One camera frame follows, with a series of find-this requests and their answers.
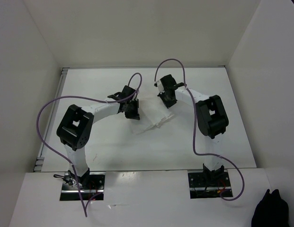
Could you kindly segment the white pleated skirt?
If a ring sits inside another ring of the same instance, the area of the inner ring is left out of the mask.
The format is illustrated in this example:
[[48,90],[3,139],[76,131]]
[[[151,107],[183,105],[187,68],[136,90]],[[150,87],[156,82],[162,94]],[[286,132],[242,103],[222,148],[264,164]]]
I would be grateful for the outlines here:
[[174,113],[158,97],[140,99],[138,111],[140,120],[130,120],[133,134],[141,134],[153,128],[160,128],[174,117]]

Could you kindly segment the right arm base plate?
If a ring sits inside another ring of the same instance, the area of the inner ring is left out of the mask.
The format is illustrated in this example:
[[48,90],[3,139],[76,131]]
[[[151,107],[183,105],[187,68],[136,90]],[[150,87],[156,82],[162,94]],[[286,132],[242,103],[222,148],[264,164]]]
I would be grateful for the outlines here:
[[200,171],[188,172],[187,176],[190,199],[219,198],[221,193],[223,197],[233,197],[228,172],[220,174],[214,180],[206,180],[205,174]]

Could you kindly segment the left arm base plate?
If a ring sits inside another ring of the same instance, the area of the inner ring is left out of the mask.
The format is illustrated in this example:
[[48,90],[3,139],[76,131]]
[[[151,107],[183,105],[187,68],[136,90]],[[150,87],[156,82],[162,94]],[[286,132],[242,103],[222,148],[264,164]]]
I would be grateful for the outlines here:
[[[72,180],[69,173],[54,174],[54,178],[62,180],[60,201],[79,201],[76,181]],[[102,201],[104,199],[105,172],[91,172],[88,182],[83,186],[79,184],[84,201]]]

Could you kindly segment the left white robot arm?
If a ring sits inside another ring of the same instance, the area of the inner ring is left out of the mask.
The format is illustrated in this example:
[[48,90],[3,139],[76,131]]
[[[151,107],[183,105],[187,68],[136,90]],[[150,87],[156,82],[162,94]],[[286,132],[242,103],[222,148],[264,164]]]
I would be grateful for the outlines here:
[[90,138],[93,124],[119,113],[127,119],[139,120],[137,91],[124,86],[121,92],[109,95],[104,102],[80,107],[70,105],[56,131],[64,145],[69,164],[69,176],[77,188],[84,189],[90,182],[90,170],[86,162],[85,146]]

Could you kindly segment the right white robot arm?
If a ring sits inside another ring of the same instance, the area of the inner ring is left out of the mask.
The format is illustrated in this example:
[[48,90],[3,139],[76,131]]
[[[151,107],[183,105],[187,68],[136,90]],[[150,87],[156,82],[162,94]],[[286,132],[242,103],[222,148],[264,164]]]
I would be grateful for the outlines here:
[[[193,152],[204,157],[203,181],[208,186],[215,185],[224,172],[223,163],[220,161],[221,143],[223,134],[229,125],[229,119],[218,95],[208,96],[201,94],[177,83],[172,75],[166,75],[154,83],[158,88],[158,97],[167,108],[177,102],[183,102],[194,110]],[[200,131],[205,139],[205,151],[198,153],[196,150],[196,131]]]

